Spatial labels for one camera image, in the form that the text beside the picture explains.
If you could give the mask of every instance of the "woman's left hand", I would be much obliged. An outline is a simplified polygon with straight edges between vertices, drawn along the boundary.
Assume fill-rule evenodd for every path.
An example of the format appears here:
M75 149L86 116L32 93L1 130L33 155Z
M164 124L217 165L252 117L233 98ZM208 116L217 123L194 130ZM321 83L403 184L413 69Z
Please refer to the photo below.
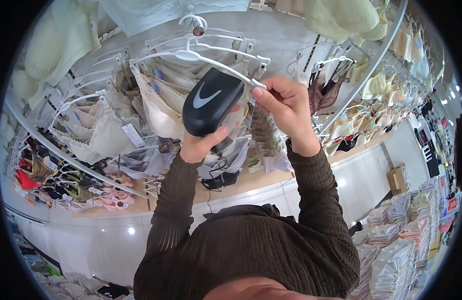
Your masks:
M212 147L219 144L228 135L228 128L221 126L214 133L204 137L194 136L185 130L180 156L188 164L201 162L210 153Z

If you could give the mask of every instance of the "woman's right hand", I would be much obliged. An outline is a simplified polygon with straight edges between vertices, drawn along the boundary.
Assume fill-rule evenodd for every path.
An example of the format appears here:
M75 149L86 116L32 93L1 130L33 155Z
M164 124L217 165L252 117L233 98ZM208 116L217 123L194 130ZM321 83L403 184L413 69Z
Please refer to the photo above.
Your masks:
M252 96L273 115L276 126L291 138L293 152L303 157L318 154L321 144L312 130L306 87L281 76L273 76L261 82L267 86L267 90L255 87Z

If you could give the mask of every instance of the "swoosh logo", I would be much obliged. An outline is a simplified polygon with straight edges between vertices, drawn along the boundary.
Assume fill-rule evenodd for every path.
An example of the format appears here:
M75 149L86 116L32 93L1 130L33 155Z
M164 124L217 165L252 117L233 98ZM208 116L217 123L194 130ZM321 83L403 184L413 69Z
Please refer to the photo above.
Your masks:
M195 98L193 99L193 107L196 108L196 109L203 107L206 103L213 100L217 95L219 95L219 93L222 92L222 90L219 90L218 92L214 93L210 97L203 99L203 98L201 98L201 96L199 94L201 93L201 89L203 88L204 83L205 83L205 81L203 81L201 86L198 88L198 92L196 92Z

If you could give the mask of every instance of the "barcode scanner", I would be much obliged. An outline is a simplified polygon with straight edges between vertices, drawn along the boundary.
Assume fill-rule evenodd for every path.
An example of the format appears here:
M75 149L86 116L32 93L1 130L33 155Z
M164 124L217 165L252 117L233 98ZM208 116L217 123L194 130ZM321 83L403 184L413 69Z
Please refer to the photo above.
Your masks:
M234 105L241 98L244 82L211 68L192 89L183 105L183 124L194 136L212 134L221 126ZM211 148L213 153L220 153L232 143L226 137Z

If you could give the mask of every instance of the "sweater sleeve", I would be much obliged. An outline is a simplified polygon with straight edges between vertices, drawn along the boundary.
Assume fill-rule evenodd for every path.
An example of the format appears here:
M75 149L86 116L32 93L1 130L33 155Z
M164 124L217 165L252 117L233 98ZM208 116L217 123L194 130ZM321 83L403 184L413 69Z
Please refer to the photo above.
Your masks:
M286 145L301 196L299 223L328 240L333 261L340 266L340 281L348 290L359 278L360 261L338 202L337 183L331 165L323 149L308 158L292 151L291 140Z
M201 163L188 164L176 154L162 183L151 219L145 258L165 252L189 237L193 223L191 208Z

